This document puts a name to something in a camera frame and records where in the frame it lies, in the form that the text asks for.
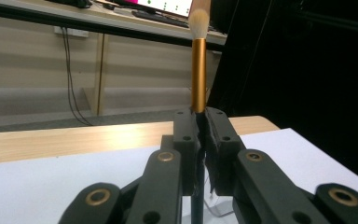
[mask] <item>white paper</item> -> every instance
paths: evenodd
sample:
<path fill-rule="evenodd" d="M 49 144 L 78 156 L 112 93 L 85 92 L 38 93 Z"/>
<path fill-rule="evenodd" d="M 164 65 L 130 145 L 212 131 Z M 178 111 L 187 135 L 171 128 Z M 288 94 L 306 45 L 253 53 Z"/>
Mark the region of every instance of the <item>white paper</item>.
<path fill-rule="evenodd" d="M 358 175 L 291 129 L 241 138 L 248 148 L 268 153 L 302 189 L 313 193 L 319 184 L 335 182 L 358 191 Z M 159 146 L 0 163 L 0 223 L 58 223 L 83 188 L 98 182 L 123 188 L 142 175 L 149 155 L 157 149 Z M 216 213 L 232 209 L 230 197 L 210 195 L 209 185 L 205 188 L 205 199 Z M 189 204 L 184 197 L 183 223 L 190 222 Z M 215 218 L 205 209 L 204 223 L 237 221 L 234 214 Z"/>

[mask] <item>black cable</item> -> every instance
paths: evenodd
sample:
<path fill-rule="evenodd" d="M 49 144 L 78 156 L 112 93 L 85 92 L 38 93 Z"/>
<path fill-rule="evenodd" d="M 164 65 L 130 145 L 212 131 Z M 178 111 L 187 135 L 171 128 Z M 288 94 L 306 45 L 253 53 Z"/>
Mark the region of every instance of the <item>black cable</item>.
<path fill-rule="evenodd" d="M 69 106 L 71 108 L 71 112 L 74 115 L 74 117 L 79 121 L 80 123 L 87 125 L 87 126 L 93 126 L 88 120 L 86 120 L 83 115 L 80 113 L 80 110 L 77 106 L 77 101 L 75 98 L 74 93 L 74 86 L 73 86 L 73 80 L 72 80 L 72 73 L 71 73 L 71 50 L 69 48 L 69 37 L 68 37 L 68 30 L 66 27 L 61 27 L 62 29 L 62 38 L 63 38 L 63 44 L 65 46 L 65 57 L 66 57 L 66 73 L 67 73 L 67 81 L 68 81 L 68 101 Z M 73 98 L 74 105 L 76 107 L 76 112 L 79 114 L 79 116 L 83 119 L 81 120 L 75 113 L 75 110 L 72 107 L 72 101 L 71 97 Z"/>

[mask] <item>monitor screen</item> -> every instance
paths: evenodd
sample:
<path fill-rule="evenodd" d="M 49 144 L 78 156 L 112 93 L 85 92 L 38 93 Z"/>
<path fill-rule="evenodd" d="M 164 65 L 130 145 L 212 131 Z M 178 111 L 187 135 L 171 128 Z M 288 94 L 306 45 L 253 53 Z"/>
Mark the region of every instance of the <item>monitor screen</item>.
<path fill-rule="evenodd" d="M 126 2 L 187 18 L 193 0 L 126 0 Z"/>

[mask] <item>gold cylinder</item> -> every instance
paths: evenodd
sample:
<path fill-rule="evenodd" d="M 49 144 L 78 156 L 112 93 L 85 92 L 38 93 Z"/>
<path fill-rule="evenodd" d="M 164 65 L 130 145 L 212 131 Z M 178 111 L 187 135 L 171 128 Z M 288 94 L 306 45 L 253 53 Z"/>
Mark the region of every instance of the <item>gold cylinder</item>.
<path fill-rule="evenodd" d="M 191 108 L 202 113 L 206 105 L 206 40 L 194 39 L 192 49 Z"/>

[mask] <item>electrical cable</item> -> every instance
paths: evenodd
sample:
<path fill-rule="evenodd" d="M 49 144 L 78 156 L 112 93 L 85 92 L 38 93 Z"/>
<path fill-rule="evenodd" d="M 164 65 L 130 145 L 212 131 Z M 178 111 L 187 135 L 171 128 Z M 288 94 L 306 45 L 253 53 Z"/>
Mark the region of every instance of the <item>electrical cable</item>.
<path fill-rule="evenodd" d="M 75 93 L 74 93 L 74 85 L 73 85 L 73 80 L 72 80 L 72 73 L 71 73 L 71 50 L 69 48 L 69 37 L 68 37 L 68 30 L 66 27 L 61 27 L 62 29 L 62 38 L 63 38 L 63 44 L 65 46 L 65 57 L 66 57 L 66 73 L 67 73 L 67 80 L 68 80 L 68 101 L 69 101 L 69 106 L 71 108 L 71 112 L 74 115 L 74 117 L 77 119 L 77 121 L 79 121 L 80 123 L 86 125 L 86 126 L 93 126 L 88 120 L 86 120 L 83 115 L 80 113 L 80 110 L 77 106 L 77 101 L 75 98 Z M 76 112 L 79 114 L 79 116 L 83 119 L 80 119 L 76 113 L 74 108 L 72 107 L 72 101 L 71 101 L 71 96 L 73 98 L 74 101 L 74 105 L 76 108 Z"/>
<path fill-rule="evenodd" d="M 204 182 L 204 186 L 206 185 L 206 182 L 208 181 L 209 179 L 209 176 L 205 179 L 205 182 Z M 227 213 L 224 213 L 224 214 L 216 214 L 212 208 L 206 203 L 206 200 L 204 199 L 204 204 L 206 206 L 206 208 L 208 209 L 208 211 L 212 214 L 212 216 L 214 217 L 226 217 L 228 215 L 231 215 L 234 213 L 234 211 L 230 211 L 230 212 L 227 212 Z"/>

